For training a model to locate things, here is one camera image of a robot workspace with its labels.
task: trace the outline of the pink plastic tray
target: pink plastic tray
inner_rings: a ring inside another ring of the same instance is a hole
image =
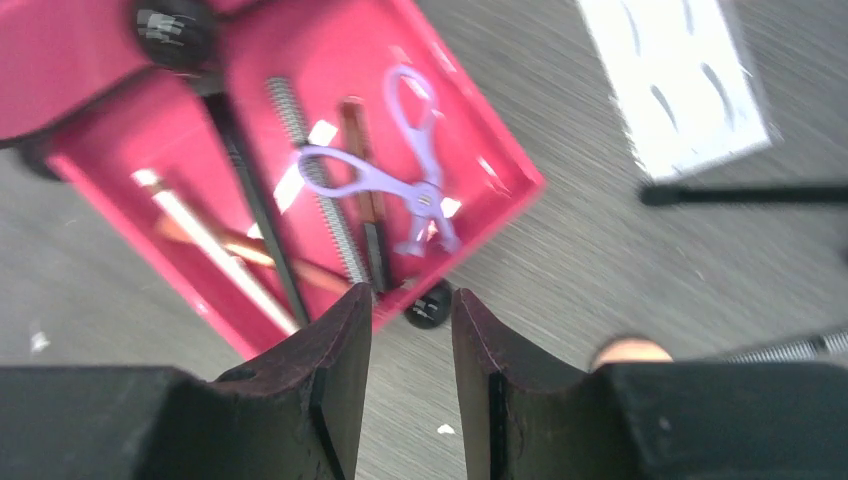
[[[339,102],[349,95],[362,98],[377,166],[406,182],[421,180],[422,173],[387,110],[384,75],[397,64],[411,65],[439,96],[433,141],[444,170],[445,195],[458,206],[452,220],[462,248],[448,255],[430,242],[423,259],[394,255],[395,281],[415,282],[376,305],[375,330],[543,188],[539,172],[411,1],[269,2],[229,24],[223,38],[227,87],[270,188],[292,167],[293,147],[270,102],[268,77],[290,79],[309,127],[319,121],[338,126]],[[340,137],[330,145],[342,147]],[[58,131],[54,149],[51,166],[240,353],[252,357],[282,340],[284,334],[197,248],[168,241],[153,230],[160,210],[130,178],[137,169],[154,168],[184,200],[220,225],[246,232],[253,223],[202,104],[179,78],[161,71],[135,82]],[[337,182],[346,180],[346,168],[332,168]],[[296,181],[289,189],[291,201],[284,205],[282,220],[287,250],[342,274],[315,195]],[[384,200],[389,243],[394,245],[406,238],[410,217],[399,199],[386,195]],[[355,198],[345,199],[344,207],[358,235]],[[361,246],[362,238],[357,240]],[[253,271],[283,298],[270,270]],[[314,318],[337,300],[306,283],[300,288]]]

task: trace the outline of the black stick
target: black stick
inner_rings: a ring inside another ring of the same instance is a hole
[[[229,98],[224,93],[216,93],[204,97],[206,109],[218,130],[218,135],[227,150],[227,155],[238,174],[250,210],[256,220],[265,246],[280,277],[280,284],[285,289],[286,296],[291,305],[292,314],[303,323],[310,323],[309,313],[303,303],[300,291],[297,289],[297,277],[294,269],[288,261],[288,257],[280,238],[279,230],[276,228],[275,220],[279,217],[272,195],[269,194],[265,182],[262,179],[255,156],[250,150],[243,129],[239,125]]]
[[[848,183],[715,188],[647,185],[639,198],[652,207],[683,203],[844,205],[848,204]]]

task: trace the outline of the gray carpet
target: gray carpet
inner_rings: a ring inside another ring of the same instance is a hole
[[[572,2],[419,3],[550,181],[451,277],[509,325],[584,365],[617,332],[694,357],[846,321],[841,211],[636,202],[640,173]],[[783,141],[692,182],[848,179],[848,5],[737,9]],[[0,362],[166,363],[212,377],[239,361],[71,189],[8,161],[0,173]],[[38,332],[49,345],[33,353]],[[371,362],[359,478],[463,478],[449,330],[397,321]],[[456,434],[437,433],[443,424]]]

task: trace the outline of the makeup brush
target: makeup brush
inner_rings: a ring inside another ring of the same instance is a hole
[[[186,232],[194,244],[211,260],[215,266],[238,286],[265,315],[267,315],[287,335],[300,329],[297,321],[283,310],[277,299],[262,286],[241,262],[230,256],[221,243],[206,228],[194,211],[186,205],[177,193],[159,178],[153,170],[138,170],[132,174],[138,186],[144,188],[153,201]]]
[[[274,268],[274,259],[268,255],[267,250],[265,250],[265,244],[261,240],[239,235],[223,228],[216,228],[209,222],[205,223],[212,235],[218,239],[221,246],[231,254],[237,255],[255,265]],[[191,236],[173,218],[167,215],[163,215],[156,222],[156,231],[165,238],[175,242],[194,243]],[[294,272],[311,285],[338,295],[344,295],[350,289],[350,284],[347,280],[329,270],[296,258],[290,259],[290,262]]]

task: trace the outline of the pink plastic box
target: pink plastic box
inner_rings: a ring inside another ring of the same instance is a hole
[[[192,207],[230,230],[253,220],[199,97],[179,76],[153,67],[131,27],[130,2],[17,0],[0,6],[0,140],[49,137],[48,165],[71,183],[127,241],[246,357],[284,334],[193,245],[154,230],[161,215],[130,178],[153,168]],[[362,99],[375,164],[404,182],[421,180],[413,151],[389,114],[383,81],[396,65],[415,68],[439,98],[433,133],[443,190],[462,242],[447,254],[435,240],[423,258],[393,254],[398,284],[375,306],[377,330],[409,306],[538,197],[544,179],[411,0],[210,2],[222,15],[226,88],[269,189],[284,183],[281,232],[288,252],[344,272],[315,194],[292,180],[295,148],[266,79],[285,76],[309,128],[339,127],[341,99]],[[329,145],[342,148],[340,133]],[[330,163],[334,183],[347,169]],[[388,239],[403,241],[410,215],[384,195]],[[342,200],[360,229],[354,197]],[[360,251],[363,239],[357,237]],[[253,273],[285,302],[273,272]],[[299,285],[318,318],[337,296]]]

